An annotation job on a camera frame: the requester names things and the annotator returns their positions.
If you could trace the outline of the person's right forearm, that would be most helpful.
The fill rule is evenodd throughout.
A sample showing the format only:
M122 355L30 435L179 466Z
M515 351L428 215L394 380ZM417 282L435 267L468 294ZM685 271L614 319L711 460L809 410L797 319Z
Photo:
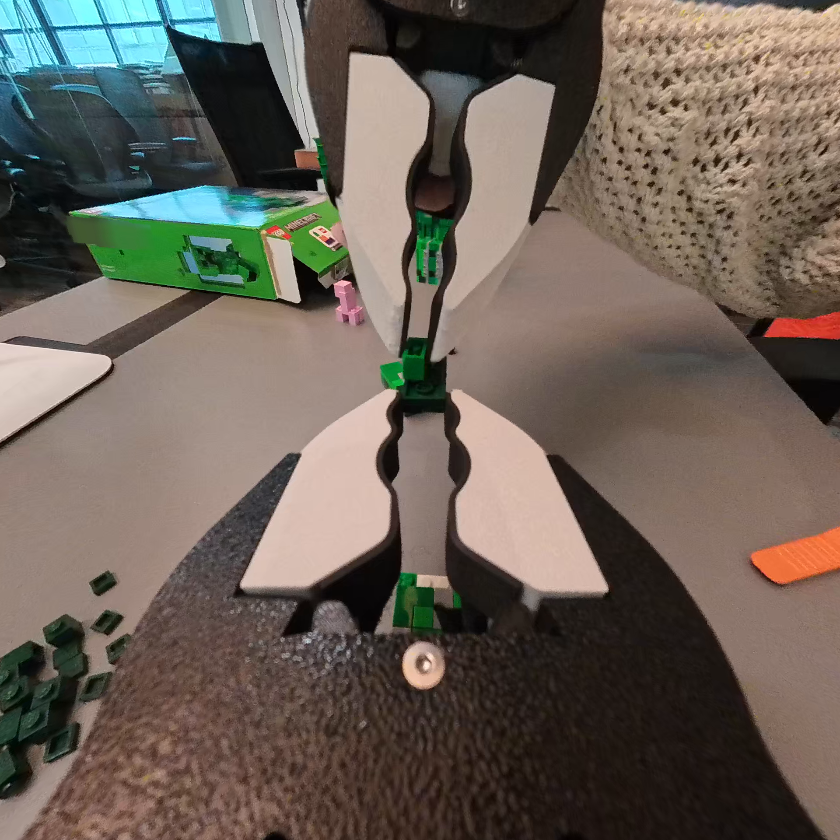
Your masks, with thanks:
M838 311L838 4L607 2L548 207L735 312Z

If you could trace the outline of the pink lego pig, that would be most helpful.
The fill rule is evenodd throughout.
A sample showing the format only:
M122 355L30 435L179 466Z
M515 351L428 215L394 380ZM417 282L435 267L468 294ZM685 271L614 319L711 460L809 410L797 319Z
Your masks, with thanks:
M339 280L332 286L338 300L335 319L339 323L360 326L364 323L364 309L359 303L357 290L350 280Z

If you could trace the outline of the dark green lego assembly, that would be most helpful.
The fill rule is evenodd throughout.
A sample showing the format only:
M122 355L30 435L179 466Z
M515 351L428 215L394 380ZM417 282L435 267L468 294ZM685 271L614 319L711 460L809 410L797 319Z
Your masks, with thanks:
M420 378L414 368L393 361L380 365L381 383L386 389L401 395L405 414L441 413L447 395L447 361L426 365L425 377Z

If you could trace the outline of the large window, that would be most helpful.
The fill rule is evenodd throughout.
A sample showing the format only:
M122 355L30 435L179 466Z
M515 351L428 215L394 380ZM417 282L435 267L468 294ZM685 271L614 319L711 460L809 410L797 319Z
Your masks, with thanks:
M159 65L167 28L221 39L210 1L2 1L2 60L12 70Z

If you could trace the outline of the orange brick separator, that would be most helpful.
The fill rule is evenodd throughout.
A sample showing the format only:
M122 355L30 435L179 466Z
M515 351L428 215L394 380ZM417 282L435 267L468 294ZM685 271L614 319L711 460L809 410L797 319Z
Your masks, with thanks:
M839 570L839 528L755 551L752 566L768 581L789 585Z

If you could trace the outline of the green lego cube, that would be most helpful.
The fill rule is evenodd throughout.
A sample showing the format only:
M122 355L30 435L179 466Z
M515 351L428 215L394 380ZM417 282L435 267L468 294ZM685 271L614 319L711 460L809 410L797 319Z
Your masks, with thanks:
M395 632L453 634L463 629L462 601L443 575L402 572L390 610Z

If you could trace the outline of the green lego box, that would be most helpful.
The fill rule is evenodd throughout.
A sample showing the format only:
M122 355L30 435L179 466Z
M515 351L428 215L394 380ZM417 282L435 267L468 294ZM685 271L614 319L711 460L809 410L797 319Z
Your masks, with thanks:
M201 185L71 212L73 240L109 279L303 303L351 278L322 192Z

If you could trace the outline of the orange and black object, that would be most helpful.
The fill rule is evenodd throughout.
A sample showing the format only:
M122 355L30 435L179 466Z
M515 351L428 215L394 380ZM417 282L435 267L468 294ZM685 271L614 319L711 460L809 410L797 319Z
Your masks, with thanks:
M828 425L839 408L838 313L811 319L762 318L747 334L806 407Z

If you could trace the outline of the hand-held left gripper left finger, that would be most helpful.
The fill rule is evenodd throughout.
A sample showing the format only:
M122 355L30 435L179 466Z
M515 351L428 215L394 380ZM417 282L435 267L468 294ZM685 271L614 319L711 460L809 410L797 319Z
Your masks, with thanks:
M398 391L322 430L301 451L239 590L311 609L339 602L360 631L375 631L402 570L393 486L402 433Z

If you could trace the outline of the black office chair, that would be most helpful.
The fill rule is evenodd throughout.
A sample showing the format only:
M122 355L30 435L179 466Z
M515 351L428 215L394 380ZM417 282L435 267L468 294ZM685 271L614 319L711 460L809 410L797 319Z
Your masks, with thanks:
M199 38L167 27L187 82L240 187L316 191L296 166L302 138L263 45Z

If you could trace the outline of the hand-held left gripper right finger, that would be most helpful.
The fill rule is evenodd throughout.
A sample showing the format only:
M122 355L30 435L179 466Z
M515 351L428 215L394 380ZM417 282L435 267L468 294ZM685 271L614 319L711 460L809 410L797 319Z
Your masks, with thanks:
M599 603L608 583L550 457L527 433L466 392L445 406L445 568L459 630L546 627L550 608Z

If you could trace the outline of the large green lego figure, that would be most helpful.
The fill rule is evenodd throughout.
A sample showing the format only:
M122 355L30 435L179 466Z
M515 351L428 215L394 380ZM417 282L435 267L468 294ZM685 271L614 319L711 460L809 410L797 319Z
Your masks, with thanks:
M453 224L452 213L450 210L446 215L438 216L418 210L415 212L415 271L418 283L436 286L443 278L443 244Z

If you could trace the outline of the white book stand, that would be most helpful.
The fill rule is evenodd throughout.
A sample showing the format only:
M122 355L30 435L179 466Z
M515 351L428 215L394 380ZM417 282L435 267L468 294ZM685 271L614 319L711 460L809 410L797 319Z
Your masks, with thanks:
M16 337L1 342L1 443L107 377L109 356L86 345Z

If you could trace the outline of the pile of dark green lego pieces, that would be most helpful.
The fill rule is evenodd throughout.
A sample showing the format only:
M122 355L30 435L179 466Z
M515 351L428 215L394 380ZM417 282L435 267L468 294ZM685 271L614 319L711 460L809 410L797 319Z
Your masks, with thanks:
M131 641L111 606L94 617L63 612L38 633L2 628L2 802L29 787L38 763L79 749L80 711L105 698Z

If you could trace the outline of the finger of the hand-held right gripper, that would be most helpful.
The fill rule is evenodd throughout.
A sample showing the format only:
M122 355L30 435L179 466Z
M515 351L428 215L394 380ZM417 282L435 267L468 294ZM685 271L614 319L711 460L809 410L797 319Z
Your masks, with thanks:
M429 144L432 103L395 58L357 51L346 102L339 215L367 317L389 353L399 354L410 312L409 184Z
M465 105L457 140L469 166L469 190L450 231L454 267L434 300L432 362L447 356L480 320L530 233L554 93L552 83L515 75Z

